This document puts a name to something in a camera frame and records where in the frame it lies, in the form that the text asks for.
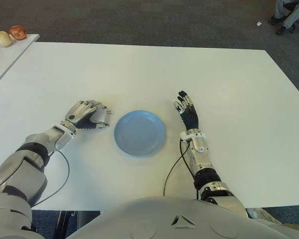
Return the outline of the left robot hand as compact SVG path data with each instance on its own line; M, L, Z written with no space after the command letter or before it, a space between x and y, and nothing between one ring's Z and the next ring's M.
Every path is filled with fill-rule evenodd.
M111 111L95 100L79 101L66 114L63 125L68 129L95 129L110 125Z

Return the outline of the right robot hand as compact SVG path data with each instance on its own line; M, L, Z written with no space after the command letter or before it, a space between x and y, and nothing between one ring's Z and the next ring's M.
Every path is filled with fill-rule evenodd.
M199 119L190 96L185 91L178 92L178 101L173 103L179 113L186 130L199 129Z

